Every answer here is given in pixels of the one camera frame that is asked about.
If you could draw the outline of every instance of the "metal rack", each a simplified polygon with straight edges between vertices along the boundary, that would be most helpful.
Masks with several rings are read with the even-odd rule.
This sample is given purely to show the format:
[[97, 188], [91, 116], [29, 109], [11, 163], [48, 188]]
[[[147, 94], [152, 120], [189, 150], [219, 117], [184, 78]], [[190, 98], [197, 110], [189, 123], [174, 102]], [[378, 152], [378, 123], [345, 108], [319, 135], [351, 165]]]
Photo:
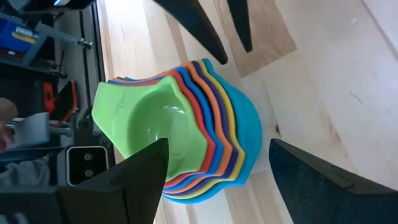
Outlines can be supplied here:
[[38, 21], [35, 24], [29, 24], [29, 21], [24, 21], [21, 18], [10, 16], [6, 13], [0, 12], [0, 18], [6, 19], [8, 21], [14, 22], [19, 26], [28, 27], [34, 32], [37, 33], [35, 37], [35, 44], [26, 52], [26, 54], [22, 58], [16, 58], [12, 55], [0, 55], [0, 63], [6, 63], [9, 65], [26, 68], [29, 70], [34, 70], [37, 72], [48, 73], [51, 75], [55, 75], [61, 78], [65, 78], [66, 74], [60, 70], [53, 69], [49, 66], [42, 65], [40, 63], [35, 62], [35, 58], [43, 46], [44, 42], [48, 37], [52, 37], [56, 40], [66, 42], [69, 44], [76, 44], [86, 49], [92, 48], [92, 43], [85, 41], [83, 38], [76, 38], [64, 32], [61, 32], [53, 27], [50, 27], [46, 24], [43, 24], [41, 21]]

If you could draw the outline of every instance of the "blue bowl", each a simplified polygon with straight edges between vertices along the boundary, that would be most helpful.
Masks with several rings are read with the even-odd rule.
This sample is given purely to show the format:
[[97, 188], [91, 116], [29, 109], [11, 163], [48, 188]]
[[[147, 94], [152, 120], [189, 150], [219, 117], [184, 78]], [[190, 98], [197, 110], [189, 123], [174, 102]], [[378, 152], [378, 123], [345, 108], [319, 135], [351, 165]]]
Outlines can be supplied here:
[[210, 75], [212, 75], [221, 84], [231, 100], [236, 120], [236, 135], [238, 137], [239, 144], [246, 153], [246, 157], [238, 178], [234, 182], [218, 183], [205, 193], [190, 199], [174, 199], [165, 196], [165, 198], [178, 203], [199, 203], [214, 196], [225, 187], [243, 185], [250, 175], [251, 169], [262, 146], [261, 120], [253, 103], [242, 92], [232, 87], [221, 76], [219, 76], [214, 71], [211, 62], [208, 59], [203, 59], [203, 62], [205, 63]]

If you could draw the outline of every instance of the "stack of bowls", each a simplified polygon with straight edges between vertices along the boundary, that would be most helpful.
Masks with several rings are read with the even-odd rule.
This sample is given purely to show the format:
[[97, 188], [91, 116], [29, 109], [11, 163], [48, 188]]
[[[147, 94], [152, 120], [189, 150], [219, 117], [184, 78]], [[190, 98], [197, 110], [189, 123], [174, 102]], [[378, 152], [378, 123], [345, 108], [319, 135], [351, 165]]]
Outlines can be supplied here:
[[198, 203], [245, 183], [262, 146], [259, 115], [208, 59], [145, 80], [100, 83], [93, 119], [125, 157], [169, 140], [163, 196]]

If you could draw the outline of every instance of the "gray fabric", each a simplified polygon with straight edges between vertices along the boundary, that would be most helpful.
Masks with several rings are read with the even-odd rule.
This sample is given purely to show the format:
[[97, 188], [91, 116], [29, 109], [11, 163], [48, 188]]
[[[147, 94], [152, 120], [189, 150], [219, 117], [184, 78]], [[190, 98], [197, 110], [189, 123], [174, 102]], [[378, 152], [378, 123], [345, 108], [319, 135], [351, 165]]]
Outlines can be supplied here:
[[0, 187], [48, 186], [50, 183], [49, 157], [6, 165], [0, 173]]

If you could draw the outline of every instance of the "light wood surface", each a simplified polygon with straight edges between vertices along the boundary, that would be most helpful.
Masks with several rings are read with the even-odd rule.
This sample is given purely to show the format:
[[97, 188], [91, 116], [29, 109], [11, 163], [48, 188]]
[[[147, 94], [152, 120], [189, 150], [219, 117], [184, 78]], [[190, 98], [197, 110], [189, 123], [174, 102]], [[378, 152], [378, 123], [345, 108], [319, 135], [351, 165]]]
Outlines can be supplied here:
[[108, 78], [151, 77], [208, 57], [261, 115], [264, 146], [246, 185], [197, 205], [162, 199], [155, 222], [292, 223], [267, 158], [271, 138], [398, 190], [396, 1], [248, 1], [249, 54], [225, 0], [200, 1], [224, 44], [226, 65], [156, 3], [98, 1]]

